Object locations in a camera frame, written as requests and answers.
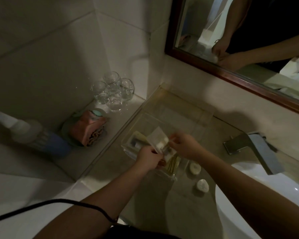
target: person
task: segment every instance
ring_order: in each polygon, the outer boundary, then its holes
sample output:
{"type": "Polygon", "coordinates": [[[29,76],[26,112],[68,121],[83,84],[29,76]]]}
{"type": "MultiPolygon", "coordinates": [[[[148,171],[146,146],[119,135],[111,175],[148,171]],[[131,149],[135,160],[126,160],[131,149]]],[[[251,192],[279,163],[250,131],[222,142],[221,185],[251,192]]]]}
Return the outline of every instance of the person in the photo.
{"type": "MultiPolygon", "coordinates": [[[[211,154],[192,136],[177,132],[170,139],[170,147],[180,156],[196,161],[210,174],[261,238],[299,238],[297,205],[211,154]]],[[[111,218],[117,218],[147,172],[162,159],[163,155],[156,154],[151,146],[142,147],[130,169],[82,202],[97,205],[111,218]]],[[[110,229],[111,225],[99,211],[74,205],[45,226],[35,239],[176,238],[131,226],[110,229]]]]}
{"type": "Polygon", "coordinates": [[[279,73],[299,56],[299,0],[233,0],[212,52],[231,71],[258,64],[279,73]]]}

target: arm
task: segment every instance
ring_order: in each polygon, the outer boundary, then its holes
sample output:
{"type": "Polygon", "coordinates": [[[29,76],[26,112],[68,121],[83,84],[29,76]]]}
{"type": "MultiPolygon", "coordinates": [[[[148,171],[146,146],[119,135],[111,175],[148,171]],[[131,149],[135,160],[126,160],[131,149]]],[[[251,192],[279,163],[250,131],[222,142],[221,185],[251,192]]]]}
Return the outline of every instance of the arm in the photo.
{"type": "Polygon", "coordinates": [[[221,57],[227,50],[231,36],[242,24],[251,0],[233,0],[227,14],[225,30],[222,38],[213,46],[212,52],[221,57]]]}
{"type": "MultiPolygon", "coordinates": [[[[143,147],[136,163],[102,189],[82,202],[97,205],[113,219],[117,218],[149,170],[155,169],[163,155],[154,154],[151,146],[143,147]]],[[[92,239],[103,236],[111,223],[99,211],[72,206],[48,225],[34,239],[92,239]]]]}
{"type": "Polygon", "coordinates": [[[299,207],[267,186],[214,156],[187,134],[176,133],[170,146],[198,162],[261,238],[299,238],[299,207]]]}
{"type": "Polygon", "coordinates": [[[236,71],[246,65],[286,60],[299,56],[299,35],[269,46],[233,53],[220,59],[219,66],[236,71]]]}

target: drinking glass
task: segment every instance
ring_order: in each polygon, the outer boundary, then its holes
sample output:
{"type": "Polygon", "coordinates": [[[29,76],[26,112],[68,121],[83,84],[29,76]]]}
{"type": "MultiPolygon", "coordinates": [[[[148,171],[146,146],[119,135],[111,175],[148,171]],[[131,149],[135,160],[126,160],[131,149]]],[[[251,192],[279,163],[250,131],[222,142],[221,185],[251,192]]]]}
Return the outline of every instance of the drinking glass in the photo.
{"type": "Polygon", "coordinates": [[[108,101],[106,102],[107,107],[113,111],[118,112],[122,109],[122,96],[121,92],[110,94],[108,101]]]}
{"type": "Polygon", "coordinates": [[[110,71],[105,73],[103,80],[107,84],[107,88],[110,93],[116,93],[120,89],[121,77],[117,72],[110,71]]]}
{"type": "Polygon", "coordinates": [[[109,93],[107,86],[103,81],[96,81],[92,84],[91,90],[94,94],[94,98],[100,104],[105,104],[109,99],[109,93]]]}
{"type": "Polygon", "coordinates": [[[134,94],[134,84],[128,78],[121,79],[121,86],[120,86],[121,96],[124,101],[131,100],[134,94]]]}

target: white sink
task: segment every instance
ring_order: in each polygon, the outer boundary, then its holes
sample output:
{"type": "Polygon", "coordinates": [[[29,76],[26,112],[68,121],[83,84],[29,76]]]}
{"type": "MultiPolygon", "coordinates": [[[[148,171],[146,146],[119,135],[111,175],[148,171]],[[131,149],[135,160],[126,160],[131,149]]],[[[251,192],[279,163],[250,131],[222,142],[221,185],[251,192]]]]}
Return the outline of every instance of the white sink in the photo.
{"type": "MultiPolygon", "coordinates": [[[[255,163],[240,162],[232,166],[274,189],[299,206],[299,185],[287,176],[283,174],[267,175],[263,167],[255,163]]],[[[223,229],[230,239],[260,239],[217,185],[215,197],[223,229]]]]}

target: black cord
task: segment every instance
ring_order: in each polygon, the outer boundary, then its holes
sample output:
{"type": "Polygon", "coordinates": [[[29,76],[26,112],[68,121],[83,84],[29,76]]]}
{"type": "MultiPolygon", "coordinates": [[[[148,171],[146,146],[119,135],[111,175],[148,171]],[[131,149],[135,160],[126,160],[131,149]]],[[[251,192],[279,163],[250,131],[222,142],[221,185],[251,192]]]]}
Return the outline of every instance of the black cord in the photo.
{"type": "Polygon", "coordinates": [[[40,203],[36,203],[34,205],[29,205],[27,207],[23,207],[21,209],[18,209],[18,210],[11,211],[9,213],[0,215],[0,221],[5,220],[5,219],[7,219],[9,217],[12,217],[12,216],[24,213],[26,211],[33,210],[35,208],[38,208],[38,207],[41,207],[41,206],[44,206],[44,205],[53,204],[53,203],[66,203],[66,204],[72,204],[72,205],[78,205],[78,206],[82,206],[82,207],[86,207],[86,208],[91,208],[91,209],[94,209],[94,210],[97,210],[97,211],[101,212],[105,216],[105,218],[107,218],[107,220],[110,221],[111,223],[116,223],[117,220],[118,220],[118,218],[115,219],[115,220],[113,220],[105,212],[105,210],[103,210],[102,208],[100,208],[100,207],[98,207],[96,205],[90,205],[90,204],[87,204],[87,203],[84,203],[84,202],[79,202],[79,201],[75,201],[75,200],[71,200],[71,199],[51,199],[51,200],[47,200],[47,201],[43,201],[43,202],[40,202],[40,203]]]}

